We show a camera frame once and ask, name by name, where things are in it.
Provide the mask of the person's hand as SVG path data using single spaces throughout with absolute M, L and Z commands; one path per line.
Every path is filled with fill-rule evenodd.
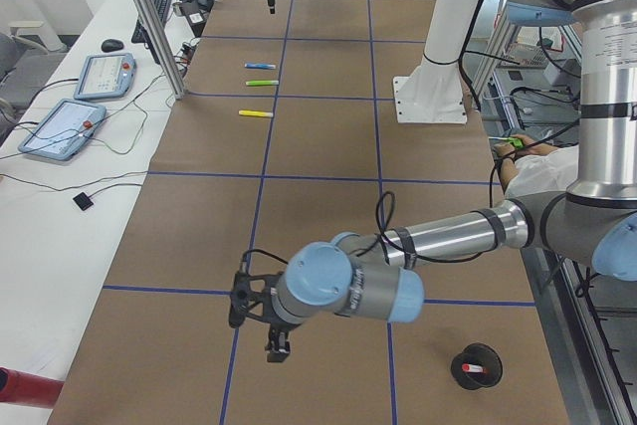
M 550 144 L 539 142 L 524 134 L 514 134 L 506 138 L 499 139 L 493 145 L 495 159 L 511 157 L 516 159 L 526 155 L 548 155 L 553 151 Z

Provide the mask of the person's white sleeved forearm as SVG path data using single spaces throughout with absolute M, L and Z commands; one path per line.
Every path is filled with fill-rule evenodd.
M 549 152 L 502 161 L 501 183 L 507 199 L 551 191 L 565 191 L 578 173 L 579 147 L 550 147 Z

